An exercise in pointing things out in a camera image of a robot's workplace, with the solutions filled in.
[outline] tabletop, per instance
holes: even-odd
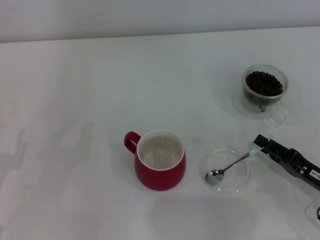
[[[313,240],[320,194],[266,155],[243,193],[223,195],[200,164],[275,135],[320,165],[320,27],[0,44],[2,240]],[[243,72],[289,79],[281,125],[233,101]],[[168,129],[187,155],[182,181],[144,187],[129,131]]]

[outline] coffee beans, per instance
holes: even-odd
[[[250,89],[263,96],[277,96],[283,92],[283,86],[278,79],[264,71],[253,71],[245,81]]]

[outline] spoon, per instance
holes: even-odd
[[[225,169],[213,169],[210,172],[208,172],[204,179],[205,181],[209,184],[209,185],[215,185],[219,182],[222,181],[222,179],[224,179],[225,177],[225,171],[227,171],[229,168],[231,168],[232,166],[236,165],[237,163],[239,163],[240,161],[242,161],[243,159],[246,159],[249,156],[252,156],[258,152],[261,151],[261,147],[259,148],[255,148],[252,149],[250,151],[248,151],[247,153],[243,154],[241,157],[239,157],[234,163],[232,163],[231,165],[227,166]]]

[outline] label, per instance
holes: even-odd
[[[320,173],[318,173],[317,171],[312,170],[312,171],[310,172],[310,175],[311,175],[312,177],[315,177],[316,179],[320,180]]]

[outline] red mug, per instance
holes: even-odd
[[[153,130],[141,137],[130,131],[124,137],[124,145],[135,154],[135,173],[147,188],[165,191],[183,178],[186,151],[181,139],[173,132]]]

